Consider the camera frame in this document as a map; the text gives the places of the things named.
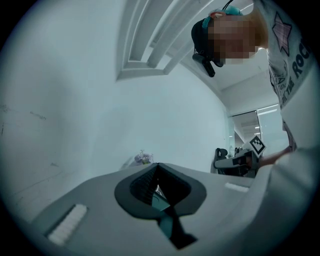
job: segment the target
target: black opening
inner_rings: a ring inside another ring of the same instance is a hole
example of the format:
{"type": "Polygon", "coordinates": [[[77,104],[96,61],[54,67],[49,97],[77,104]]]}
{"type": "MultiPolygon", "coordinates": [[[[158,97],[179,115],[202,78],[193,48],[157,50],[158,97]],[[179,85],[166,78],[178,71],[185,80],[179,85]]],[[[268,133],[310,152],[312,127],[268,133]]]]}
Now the black opening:
{"type": "Polygon", "coordinates": [[[179,218],[194,214],[205,200],[206,189],[199,181],[155,163],[119,182],[114,195],[133,217],[156,220],[177,249],[197,241],[185,233],[179,218]]]}

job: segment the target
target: white surface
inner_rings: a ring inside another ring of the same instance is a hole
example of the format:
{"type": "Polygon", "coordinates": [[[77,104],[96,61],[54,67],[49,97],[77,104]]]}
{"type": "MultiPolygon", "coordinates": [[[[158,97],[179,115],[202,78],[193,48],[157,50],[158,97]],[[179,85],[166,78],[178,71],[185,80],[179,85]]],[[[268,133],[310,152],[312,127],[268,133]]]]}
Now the white surface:
{"type": "Polygon", "coordinates": [[[239,191],[239,192],[244,192],[244,193],[246,193],[246,192],[249,191],[249,188],[248,188],[248,187],[239,186],[239,185],[232,184],[232,183],[229,183],[229,182],[227,182],[224,186],[225,186],[227,189],[235,190],[235,191],[239,191]]]}
{"type": "Polygon", "coordinates": [[[229,145],[223,104],[181,65],[115,83],[124,7],[124,0],[43,1],[6,46],[1,192],[28,222],[141,149],[209,172],[215,149],[229,145]]]}
{"type": "Polygon", "coordinates": [[[224,89],[222,101],[229,109],[230,115],[255,111],[279,103],[270,83],[269,71],[261,72],[224,89]]]}

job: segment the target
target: black machine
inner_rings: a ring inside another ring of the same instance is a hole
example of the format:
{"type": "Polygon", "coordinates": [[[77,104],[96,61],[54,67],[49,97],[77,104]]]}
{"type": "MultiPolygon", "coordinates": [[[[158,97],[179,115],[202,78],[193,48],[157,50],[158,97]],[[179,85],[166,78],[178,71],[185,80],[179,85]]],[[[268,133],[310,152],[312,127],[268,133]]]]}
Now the black machine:
{"type": "Polygon", "coordinates": [[[250,149],[237,148],[234,157],[227,158],[228,151],[217,148],[214,154],[213,167],[218,174],[254,178],[257,174],[259,158],[250,149]]]}

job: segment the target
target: person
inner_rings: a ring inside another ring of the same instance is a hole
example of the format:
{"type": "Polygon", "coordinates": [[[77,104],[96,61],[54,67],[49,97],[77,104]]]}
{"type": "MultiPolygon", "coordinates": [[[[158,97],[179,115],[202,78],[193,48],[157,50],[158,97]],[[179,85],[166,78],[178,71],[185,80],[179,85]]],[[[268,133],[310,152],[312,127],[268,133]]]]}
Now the person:
{"type": "MultiPolygon", "coordinates": [[[[281,109],[299,89],[311,66],[317,65],[299,27],[271,0],[254,0],[253,11],[247,15],[231,5],[224,10],[213,10],[193,26],[191,37],[195,51],[214,63],[248,59],[259,48],[266,49],[270,83],[281,109]]],[[[261,157],[258,168],[274,164],[278,158],[296,150],[297,145],[284,120],[282,128],[287,132],[289,146],[261,157]]]]}

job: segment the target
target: white wall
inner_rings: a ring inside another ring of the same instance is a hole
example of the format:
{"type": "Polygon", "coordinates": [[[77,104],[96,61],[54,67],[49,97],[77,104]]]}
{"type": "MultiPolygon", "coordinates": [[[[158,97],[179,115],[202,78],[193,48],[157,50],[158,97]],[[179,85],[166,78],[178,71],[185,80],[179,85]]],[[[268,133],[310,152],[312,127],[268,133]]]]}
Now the white wall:
{"type": "Polygon", "coordinates": [[[224,106],[181,65],[168,76],[116,83],[124,6],[42,2],[5,49],[0,185],[26,221],[140,149],[156,162],[209,172],[215,149],[229,144],[224,106]]]}
{"type": "Polygon", "coordinates": [[[222,90],[222,102],[233,116],[277,104],[279,100],[269,71],[265,71],[222,90]]]}
{"type": "Polygon", "coordinates": [[[257,111],[260,135],[266,148],[264,156],[284,150],[289,146],[288,134],[283,130],[279,105],[273,105],[257,111]]]}

